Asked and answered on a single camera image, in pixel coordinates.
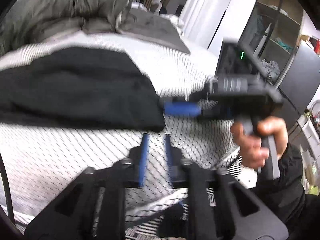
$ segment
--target black device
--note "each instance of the black device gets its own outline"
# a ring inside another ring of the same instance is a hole
[[[187,102],[186,97],[173,97],[162,98],[160,104],[169,115],[240,121],[244,132],[261,137],[261,146],[270,151],[265,166],[258,171],[258,179],[277,179],[280,171],[274,136],[261,136],[257,124],[280,107],[283,98],[266,82],[260,62],[250,48],[231,42],[224,42],[222,47],[214,81],[192,93]],[[200,100],[217,103],[202,109]]]
[[[142,185],[147,144],[148,135],[144,134],[141,146],[132,148],[127,158],[112,167],[85,169],[30,222],[25,239],[124,240],[126,228],[150,219],[146,217],[126,223],[124,208],[125,187]],[[225,168],[202,169],[183,158],[181,150],[171,146],[169,135],[165,137],[164,144],[172,187],[189,188],[188,221],[184,221],[182,227],[174,226],[171,234],[182,228],[180,236],[187,240],[285,240],[288,237],[286,226]],[[209,205],[208,187],[215,192],[215,207]],[[99,201],[101,188],[104,188],[104,194],[102,201]],[[161,237],[172,236],[165,235],[161,230],[158,233]]]

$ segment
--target sleeve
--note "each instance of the sleeve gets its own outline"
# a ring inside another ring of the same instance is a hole
[[[280,177],[273,181],[258,181],[252,192],[292,231],[305,203],[301,184],[302,156],[297,147],[288,144],[278,165]]]

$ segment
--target black jacket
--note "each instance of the black jacket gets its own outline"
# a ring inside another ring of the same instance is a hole
[[[320,197],[305,194],[301,184],[302,157],[293,145],[279,160],[280,178],[258,181],[252,191],[284,222],[290,240],[315,239],[320,221]]]

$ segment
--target screw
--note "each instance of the screw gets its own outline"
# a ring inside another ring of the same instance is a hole
[[[94,174],[94,168],[88,167],[84,170],[84,173],[86,174]]]
[[[121,163],[122,163],[123,165],[131,165],[131,164],[133,163],[133,161],[132,161],[132,159],[130,159],[130,158],[124,158],[124,159],[121,161]]]
[[[192,164],[192,161],[187,159],[187,158],[181,159],[180,162],[181,162],[182,165],[191,165]]]
[[[220,176],[223,176],[223,175],[228,174],[228,171],[227,171],[226,168],[221,167],[221,168],[218,168],[218,169],[217,169],[217,174],[220,175]]]

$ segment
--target shelf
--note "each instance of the shelf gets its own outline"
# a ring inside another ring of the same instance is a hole
[[[277,14],[277,10],[271,8],[270,6],[261,3],[261,2],[257,2],[258,8],[259,8],[259,12],[263,15],[269,16],[271,18],[275,18],[276,14]],[[279,22],[284,22],[284,23],[288,23],[288,24],[294,24],[297,25],[298,28],[300,29],[300,23],[296,22],[294,19],[290,18],[289,16],[283,14],[280,12],[280,17],[279,17]]]
[[[271,60],[277,62],[281,72],[284,70],[290,56],[290,52],[287,52],[272,39],[269,39],[262,53],[262,57],[268,62],[270,62]]]
[[[279,46],[281,49],[283,49],[286,53],[290,54],[289,51],[287,51],[285,48],[283,48],[278,42],[274,41],[273,39],[269,39],[270,41],[272,41],[273,43],[275,43],[277,46]]]

